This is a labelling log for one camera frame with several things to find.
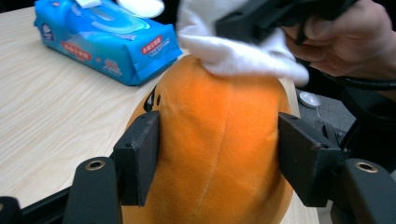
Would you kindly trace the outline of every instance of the white cloth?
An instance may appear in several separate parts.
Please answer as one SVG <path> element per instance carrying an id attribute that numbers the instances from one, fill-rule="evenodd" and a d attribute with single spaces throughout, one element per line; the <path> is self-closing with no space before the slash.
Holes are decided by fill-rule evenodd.
<path id="1" fill-rule="evenodd" d="M 216 36 L 214 23 L 247 0 L 181 0 L 177 35 L 182 48 L 201 59 L 205 69 L 219 76 L 287 77 L 296 86 L 308 81 L 306 69 L 295 62 L 280 28 L 253 45 Z"/>

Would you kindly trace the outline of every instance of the wooden table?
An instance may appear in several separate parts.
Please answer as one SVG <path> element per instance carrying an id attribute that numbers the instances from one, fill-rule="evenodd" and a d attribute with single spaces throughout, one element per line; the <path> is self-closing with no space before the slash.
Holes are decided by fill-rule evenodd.
<path id="1" fill-rule="evenodd" d="M 158 81 L 128 87 L 45 47 L 32 7 L 0 14 L 0 196 L 21 207 L 69 187 L 77 166 L 109 156 Z M 288 91 L 293 113 L 298 106 Z M 318 223 L 294 197 L 284 223 Z"/>

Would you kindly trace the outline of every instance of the wet wipes package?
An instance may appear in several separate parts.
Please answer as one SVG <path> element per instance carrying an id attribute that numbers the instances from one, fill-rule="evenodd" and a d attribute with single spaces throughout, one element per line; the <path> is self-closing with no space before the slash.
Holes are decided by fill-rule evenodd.
<path id="1" fill-rule="evenodd" d="M 182 53 L 172 25 L 137 18 L 110 0 L 88 8 L 37 0 L 35 14 L 44 45 L 125 85 L 159 75 Z"/>

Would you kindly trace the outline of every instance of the hand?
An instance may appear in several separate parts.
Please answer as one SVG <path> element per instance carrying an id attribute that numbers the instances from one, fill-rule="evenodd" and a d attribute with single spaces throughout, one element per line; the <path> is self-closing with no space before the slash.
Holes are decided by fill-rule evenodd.
<path id="1" fill-rule="evenodd" d="M 298 29 L 284 28 L 287 45 L 311 67 L 335 77 L 396 79 L 396 34 L 386 10 L 372 0 L 359 0 L 335 21 L 310 18 L 300 46 Z"/>

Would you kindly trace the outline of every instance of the metal screw hole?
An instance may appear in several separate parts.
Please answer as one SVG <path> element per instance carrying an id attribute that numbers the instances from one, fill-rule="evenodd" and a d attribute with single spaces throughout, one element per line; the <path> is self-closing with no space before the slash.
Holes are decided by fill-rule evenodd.
<path id="1" fill-rule="evenodd" d="M 100 170 L 105 166 L 104 161 L 91 161 L 85 166 L 85 169 L 89 171 L 95 171 L 95 170 Z"/>
<path id="2" fill-rule="evenodd" d="M 377 173 L 378 169 L 376 169 L 372 164 L 366 163 L 366 162 L 356 162 L 356 167 L 358 167 L 360 170 L 367 172 L 367 173 Z"/>

